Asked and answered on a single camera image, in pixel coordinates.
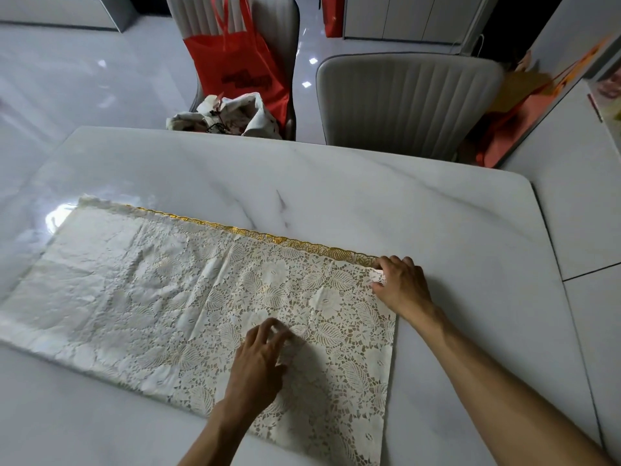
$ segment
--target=gold scalloped edge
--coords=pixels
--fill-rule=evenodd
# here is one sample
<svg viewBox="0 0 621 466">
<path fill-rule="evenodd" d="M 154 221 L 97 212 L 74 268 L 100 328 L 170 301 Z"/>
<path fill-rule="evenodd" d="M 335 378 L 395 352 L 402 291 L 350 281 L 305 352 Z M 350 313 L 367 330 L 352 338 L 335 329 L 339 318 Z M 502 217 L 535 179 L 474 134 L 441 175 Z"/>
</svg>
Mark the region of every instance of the gold scalloped edge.
<svg viewBox="0 0 621 466">
<path fill-rule="evenodd" d="M 343 250 L 339 249 L 338 247 L 326 247 L 325 245 L 321 245 L 320 243 L 310 243 L 296 239 L 289 239 L 287 237 L 277 237 L 275 235 L 264 234 L 255 230 L 248 230 L 245 228 L 239 228 L 234 226 L 225 226 L 216 222 L 209 222 L 208 220 L 199 220 L 193 219 L 191 217 L 177 216 L 176 214 L 170 214 L 169 212 L 155 211 L 153 209 L 147 209 L 145 207 L 132 206 L 131 204 L 126 204 L 126 206 L 140 209 L 141 211 L 154 212 L 156 214 L 161 214 L 162 216 L 168 216 L 172 219 L 180 219 L 186 222 L 194 222 L 195 224 L 200 224 L 202 226 L 210 226 L 211 228 L 223 230 L 224 232 L 228 232 L 230 234 L 243 235 L 245 237 L 250 237 L 251 239 L 271 242 L 275 243 L 276 245 L 282 245 L 283 247 L 291 247 L 292 249 L 307 251 L 308 253 L 314 253 L 315 255 L 320 255 L 322 257 L 329 257 L 333 260 L 346 261 L 348 263 L 353 263 L 354 265 L 371 266 L 373 264 L 373 261 L 376 259 L 376 257 L 373 257 L 371 255 L 357 253 L 352 250 Z"/>
</svg>

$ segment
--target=gray upholstered chair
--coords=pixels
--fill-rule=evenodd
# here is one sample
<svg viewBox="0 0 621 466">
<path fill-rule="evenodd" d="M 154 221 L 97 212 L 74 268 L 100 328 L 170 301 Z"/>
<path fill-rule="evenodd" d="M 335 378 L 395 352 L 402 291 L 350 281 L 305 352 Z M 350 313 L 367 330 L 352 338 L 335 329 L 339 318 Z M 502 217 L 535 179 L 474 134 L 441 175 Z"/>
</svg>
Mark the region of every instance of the gray upholstered chair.
<svg viewBox="0 0 621 466">
<path fill-rule="evenodd" d="M 199 34 L 222 34 L 213 15 L 211 0 L 167 0 L 173 19 L 181 31 L 182 38 Z M 222 0 L 217 0 L 222 16 Z M 295 0 L 248 0 L 256 29 L 265 39 L 269 49 L 283 63 L 285 75 L 291 87 L 293 67 L 298 50 L 300 12 Z M 229 0 L 229 29 L 231 32 L 244 30 L 244 21 L 239 9 L 239 0 Z M 190 108 L 196 111 L 205 99 L 205 93 L 198 81 L 196 97 Z M 293 96 L 289 97 L 287 122 L 284 139 L 296 139 L 296 113 L 293 109 Z"/>
<path fill-rule="evenodd" d="M 503 79 L 491 60 L 385 53 L 326 59 L 317 97 L 328 145 L 451 160 Z"/>
</svg>

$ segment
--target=floor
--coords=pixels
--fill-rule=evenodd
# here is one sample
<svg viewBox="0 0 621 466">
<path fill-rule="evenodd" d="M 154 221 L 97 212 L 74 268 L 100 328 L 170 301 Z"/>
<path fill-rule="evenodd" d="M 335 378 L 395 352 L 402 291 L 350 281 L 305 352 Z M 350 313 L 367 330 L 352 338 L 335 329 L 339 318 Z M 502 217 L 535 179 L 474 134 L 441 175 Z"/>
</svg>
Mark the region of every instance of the floor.
<svg viewBox="0 0 621 466">
<path fill-rule="evenodd" d="M 297 2 L 292 93 L 298 141 L 325 143 L 314 86 L 323 59 L 451 51 L 446 45 L 328 39 L 317 0 Z M 192 60 L 171 18 L 141 17 L 124 33 L 0 24 L 0 46 L 0 211 L 78 126 L 164 128 L 167 117 L 189 108 L 196 90 Z"/>
</svg>

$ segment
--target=red bag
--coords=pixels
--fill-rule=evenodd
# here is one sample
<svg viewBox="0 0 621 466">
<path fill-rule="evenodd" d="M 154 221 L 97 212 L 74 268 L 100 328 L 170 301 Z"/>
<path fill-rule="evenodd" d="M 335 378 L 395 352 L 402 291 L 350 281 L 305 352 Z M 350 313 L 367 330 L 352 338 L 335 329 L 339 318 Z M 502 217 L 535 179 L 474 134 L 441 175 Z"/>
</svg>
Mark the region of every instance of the red bag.
<svg viewBox="0 0 621 466">
<path fill-rule="evenodd" d="M 183 39 L 194 60 L 203 92 L 206 95 L 223 93 L 231 99 L 244 93 L 260 93 L 263 103 L 283 129 L 291 91 L 283 69 L 256 32 L 248 0 L 239 0 L 246 30 L 235 33 L 229 33 L 229 0 L 224 0 L 223 20 L 215 2 L 211 0 L 222 35 Z"/>
<path fill-rule="evenodd" d="M 343 37 L 345 0 L 320 0 L 326 37 Z"/>
</svg>

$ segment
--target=marble table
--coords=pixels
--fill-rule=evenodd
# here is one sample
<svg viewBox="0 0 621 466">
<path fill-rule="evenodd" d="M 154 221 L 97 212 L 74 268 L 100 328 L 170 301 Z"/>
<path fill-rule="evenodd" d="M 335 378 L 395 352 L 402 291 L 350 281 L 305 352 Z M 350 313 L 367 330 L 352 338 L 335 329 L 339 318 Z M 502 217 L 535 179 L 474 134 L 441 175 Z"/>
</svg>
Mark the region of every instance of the marble table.
<svg viewBox="0 0 621 466">
<path fill-rule="evenodd" d="M 0 297 L 83 193 L 371 255 L 411 255 L 467 334 L 599 440 L 532 188 L 509 172 L 370 151 L 81 127 L 2 210 Z M 421 338 L 399 321 L 383 463 L 493 459 Z M 171 465 L 204 421 L 0 347 L 0 463 Z M 246 436 L 236 464 L 311 464 Z"/>
</svg>

